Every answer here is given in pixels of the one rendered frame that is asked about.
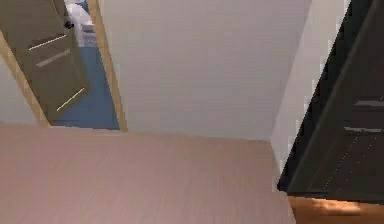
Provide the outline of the black room door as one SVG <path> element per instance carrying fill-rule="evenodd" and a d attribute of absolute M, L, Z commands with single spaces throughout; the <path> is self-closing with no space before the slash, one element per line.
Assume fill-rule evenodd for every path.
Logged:
<path fill-rule="evenodd" d="M 351 0 L 277 189 L 384 205 L 384 0 Z"/>

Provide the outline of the white toilet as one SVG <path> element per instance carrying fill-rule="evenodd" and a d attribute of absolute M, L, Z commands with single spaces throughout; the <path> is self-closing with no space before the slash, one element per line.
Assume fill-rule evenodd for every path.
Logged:
<path fill-rule="evenodd" d="M 96 33 L 87 0 L 68 0 L 66 2 L 69 19 L 74 24 L 74 32 L 79 47 L 96 47 Z"/>

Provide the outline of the brown room door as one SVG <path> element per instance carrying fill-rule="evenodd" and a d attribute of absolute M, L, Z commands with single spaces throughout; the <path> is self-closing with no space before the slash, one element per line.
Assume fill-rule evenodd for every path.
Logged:
<path fill-rule="evenodd" d="M 49 122 L 59 120 L 89 88 L 67 21 L 64 0 L 0 0 L 0 31 Z"/>

